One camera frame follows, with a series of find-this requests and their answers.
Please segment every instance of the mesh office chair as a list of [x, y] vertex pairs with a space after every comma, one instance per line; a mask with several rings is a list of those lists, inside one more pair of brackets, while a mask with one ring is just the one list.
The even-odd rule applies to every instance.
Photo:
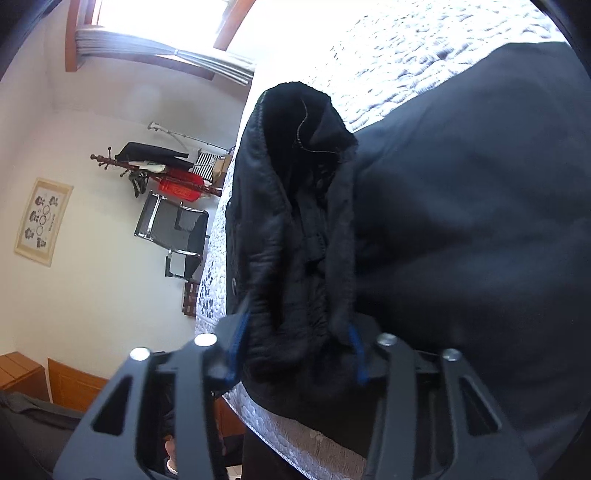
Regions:
[[[168, 200], [166, 197], [150, 192], [144, 203], [135, 228], [135, 236], [149, 240], [168, 250], [165, 276], [191, 280], [203, 261], [207, 220], [205, 210], [196, 210]], [[170, 271], [173, 254], [184, 255], [184, 274]]]

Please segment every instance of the wall poster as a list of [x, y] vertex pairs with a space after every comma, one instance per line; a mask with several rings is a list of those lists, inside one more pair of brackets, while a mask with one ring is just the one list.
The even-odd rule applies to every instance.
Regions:
[[73, 187], [37, 179], [22, 216], [14, 251], [48, 267]]

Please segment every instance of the bed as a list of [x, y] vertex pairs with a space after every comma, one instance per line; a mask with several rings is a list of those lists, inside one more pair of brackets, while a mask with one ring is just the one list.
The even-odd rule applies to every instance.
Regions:
[[[299, 80], [328, 93], [347, 128], [355, 132], [506, 43], [566, 41], [530, 0], [391, 0], [368, 2], [364, 8], [324, 55], [297, 67], [278, 68], [273, 62], [257, 68], [238, 144], [259, 95], [281, 82]], [[232, 178], [233, 164], [213, 223], [197, 297], [196, 333], [212, 331], [226, 314], [225, 209]], [[361, 456], [264, 410], [242, 384], [225, 398], [249, 428], [311, 480], [361, 478]]]

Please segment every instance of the red basket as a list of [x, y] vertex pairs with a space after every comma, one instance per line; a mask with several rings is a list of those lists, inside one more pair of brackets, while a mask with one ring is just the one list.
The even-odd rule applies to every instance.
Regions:
[[[205, 186], [203, 177], [201, 175], [197, 175], [196, 173], [171, 168], [168, 172], [168, 176], [179, 180], [190, 181], [197, 187]], [[167, 195], [174, 195], [175, 197], [185, 200], [186, 202], [194, 202], [201, 196], [200, 191], [193, 190], [189, 187], [186, 187], [185, 185], [179, 185], [174, 180], [160, 180], [158, 191], [166, 193]]]

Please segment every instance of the cardboard box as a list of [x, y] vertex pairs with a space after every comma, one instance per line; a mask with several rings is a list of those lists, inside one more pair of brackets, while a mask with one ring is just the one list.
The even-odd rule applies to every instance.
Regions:
[[226, 180], [226, 173], [228, 172], [228, 167], [232, 162], [232, 155], [224, 155], [216, 160], [213, 165], [213, 185], [218, 188], [223, 187], [223, 183]]

